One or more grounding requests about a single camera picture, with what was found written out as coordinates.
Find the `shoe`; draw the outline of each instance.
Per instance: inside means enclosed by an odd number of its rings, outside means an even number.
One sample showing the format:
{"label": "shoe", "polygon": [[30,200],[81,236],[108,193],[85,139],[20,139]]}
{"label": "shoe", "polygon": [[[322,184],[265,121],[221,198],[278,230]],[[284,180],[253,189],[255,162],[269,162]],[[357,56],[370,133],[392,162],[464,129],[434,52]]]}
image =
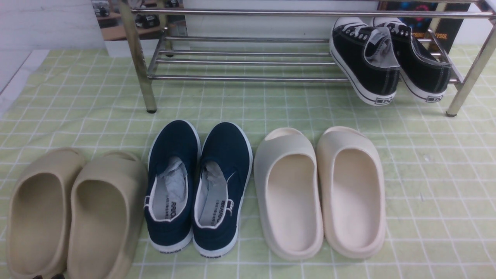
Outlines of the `shoe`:
{"label": "shoe", "polygon": [[390,30],[401,78],[408,89],[428,103],[439,102],[451,77],[451,64],[437,61],[398,18],[374,18],[372,25]]}
{"label": "shoe", "polygon": [[325,238],[348,258],[365,259],[386,234],[384,173],[372,142],[347,127],[327,129],[317,144]]}
{"label": "shoe", "polygon": [[324,239],[313,146],[300,131],[278,128],[258,146],[253,164],[265,242],[279,257],[315,256]]}
{"label": "shoe", "polygon": [[13,278],[51,278],[65,270],[70,193],[85,161],[78,150],[59,148],[20,175],[7,218],[6,260]]}
{"label": "shoe", "polygon": [[146,185],[144,164],[128,152],[110,151],[84,166],[70,195],[71,279],[125,278],[143,224]]}
{"label": "shoe", "polygon": [[145,219],[153,248],[161,253],[182,250],[193,238],[191,208],[200,138],[188,121],[167,124],[148,155]]}
{"label": "shoe", "polygon": [[210,131],[193,208],[193,243],[202,256],[220,258],[236,244],[252,163],[250,143],[238,125],[222,122]]}
{"label": "shoe", "polygon": [[341,17],[329,40],[331,55],[348,77],[358,97],[382,106],[396,94],[400,66],[386,27],[371,27],[357,17]]}

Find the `shoe insole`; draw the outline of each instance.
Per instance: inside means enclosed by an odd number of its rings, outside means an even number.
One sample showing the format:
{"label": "shoe insole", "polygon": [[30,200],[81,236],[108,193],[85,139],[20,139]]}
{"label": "shoe insole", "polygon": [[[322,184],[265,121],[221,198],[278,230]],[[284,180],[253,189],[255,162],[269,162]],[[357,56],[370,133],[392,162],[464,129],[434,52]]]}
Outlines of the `shoe insole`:
{"label": "shoe insole", "polygon": [[81,183],[76,195],[71,270],[78,278],[105,278],[124,241],[124,199],[114,186],[101,181]]}
{"label": "shoe insole", "polygon": [[226,209],[226,188],[221,185],[209,187],[205,205],[201,211],[198,222],[202,226],[215,226],[217,225]]}
{"label": "shoe insole", "polygon": [[[178,187],[186,188],[186,182]],[[165,180],[157,178],[155,194],[152,201],[153,214],[157,220],[170,220],[183,211],[187,196],[181,199],[177,195],[170,195],[165,186]]]}
{"label": "shoe insole", "polygon": [[275,241],[286,251],[305,251],[315,242],[317,220],[314,165],[305,155],[289,155],[270,171],[267,213]]}
{"label": "shoe insole", "polygon": [[380,221],[380,191],[374,162],[363,151],[341,151],[334,163],[333,187],[336,237],[347,247],[367,247],[377,237]]}
{"label": "shoe insole", "polygon": [[62,236],[62,224],[66,220],[60,182],[52,174],[35,175],[23,183],[13,204],[11,266],[20,274],[33,274],[54,258]]}

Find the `black high-top sneaker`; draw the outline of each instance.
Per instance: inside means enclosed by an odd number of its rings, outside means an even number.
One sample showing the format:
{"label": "black high-top sneaker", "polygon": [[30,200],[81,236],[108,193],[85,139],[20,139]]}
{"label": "black high-top sneaker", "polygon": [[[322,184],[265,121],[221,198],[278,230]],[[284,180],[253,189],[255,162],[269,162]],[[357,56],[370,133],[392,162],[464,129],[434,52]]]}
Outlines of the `black high-top sneaker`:
{"label": "black high-top sneaker", "polygon": [[357,17],[341,17],[334,24],[329,46],[360,99],[373,106],[391,102],[400,66],[386,27],[368,26]]}
{"label": "black high-top sneaker", "polygon": [[451,64],[437,61],[397,18],[377,17],[372,25],[387,27],[401,66],[401,78],[410,91],[428,103],[439,102],[451,77]]}

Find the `rack leg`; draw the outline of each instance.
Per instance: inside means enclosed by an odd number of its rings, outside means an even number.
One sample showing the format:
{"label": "rack leg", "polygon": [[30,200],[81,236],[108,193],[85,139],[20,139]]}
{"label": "rack leg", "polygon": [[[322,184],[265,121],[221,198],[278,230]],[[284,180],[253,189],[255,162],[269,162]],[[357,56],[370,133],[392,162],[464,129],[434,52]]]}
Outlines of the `rack leg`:
{"label": "rack leg", "polygon": [[[165,8],[165,0],[158,0],[157,1],[157,7],[164,9]],[[160,27],[162,27],[162,29],[164,29],[164,32],[165,32],[165,37],[163,40],[163,44],[164,44],[165,49],[166,50],[172,50],[172,42],[167,40],[167,36],[171,35],[171,29],[169,28],[169,22],[167,21],[167,17],[168,16],[166,14],[163,14],[163,13],[159,15]]]}
{"label": "rack leg", "polygon": [[134,23],[134,17],[129,7],[129,1],[119,0],[119,10],[121,11],[127,43],[129,44],[129,50],[131,50],[131,57],[138,76],[139,87],[145,101],[146,111],[148,113],[155,113],[157,112],[157,104],[153,95],[152,81],[148,79],[146,73],[145,57],[139,41],[138,30]]}
{"label": "rack leg", "polygon": [[496,25],[491,29],[486,41],[482,45],[481,50],[475,57],[470,70],[467,73],[467,76],[463,80],[462,84],[458,87],[458,92],[455,95],[455,98],[449,105],[448,110],[446,111],[447,117],[455,117],[458,114],[458,111],[462,107],[463,103],[467,99],[468,94],[474,87],[475,82],[479,78],[482,73],[482,70],[486,67],[489,59],[493,55],[496,49]]}

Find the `khaki slide sandal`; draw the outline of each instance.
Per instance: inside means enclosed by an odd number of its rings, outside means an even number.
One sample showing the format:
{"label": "khaki slide sandal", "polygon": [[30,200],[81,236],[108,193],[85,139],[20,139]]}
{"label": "khaki slide sandal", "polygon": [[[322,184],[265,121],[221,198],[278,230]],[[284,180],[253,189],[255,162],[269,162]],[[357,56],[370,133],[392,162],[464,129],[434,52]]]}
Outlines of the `khaki slide sandal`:
{"label": "khaki slide sandal", "polygon": [[107,152],[82,169],[71,195],[71,279],[126,276],[141,230],[146,186],[145,166],[127,152]]}
{"label": "khaki slide sandal", "polygon": [[70,192],[84,164],[78,150],[59,148],[20,175],[7,220],[7,265],[13,278],[51,278],[65,270]]}
{"label": "khaki slide sandal", "polygon": [[324,233],[310,141],[293,128],[273,130],[258,146],[254,176],[267,245],[286,260],[313,257]]}
{"label": "khaki slide sandal", "polygon": [[382,247],[384,174],[373,143],[347,127],[327,129],[317,144],[325,238],[337,252],[364,259]]}

